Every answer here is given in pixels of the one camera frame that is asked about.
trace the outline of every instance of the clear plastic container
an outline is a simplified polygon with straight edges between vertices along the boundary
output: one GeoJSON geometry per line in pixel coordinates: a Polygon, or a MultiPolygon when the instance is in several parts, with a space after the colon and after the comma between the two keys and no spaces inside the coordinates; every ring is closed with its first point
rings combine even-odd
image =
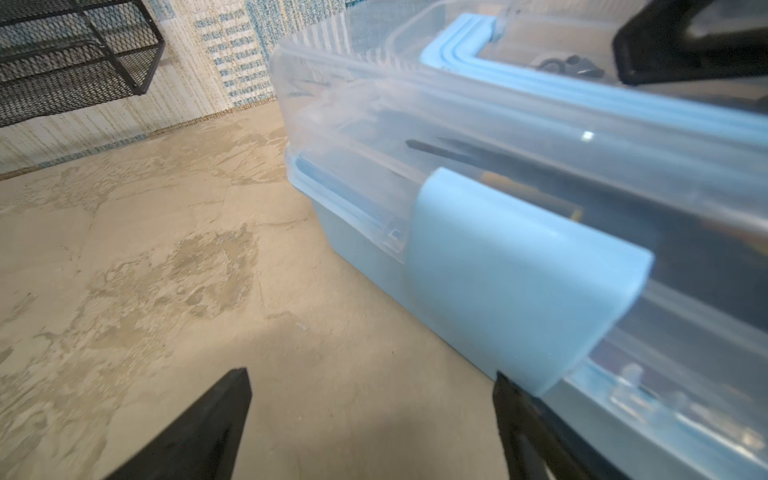
{"type": "Polygon", "coordinates": [[[439,167],[653,251],[641,298],[564,380],[703,478],[765,477],[768,89],[621,85],[612,35],[643,6],[366,0],[300,31],[270,59],[289,177],[400,263],[439,167]],[[480,58],[561,88],[424,65],[465,13],[497,18],[480,58]],[[603,74],[541,67],[573,55],[603,74]]]}

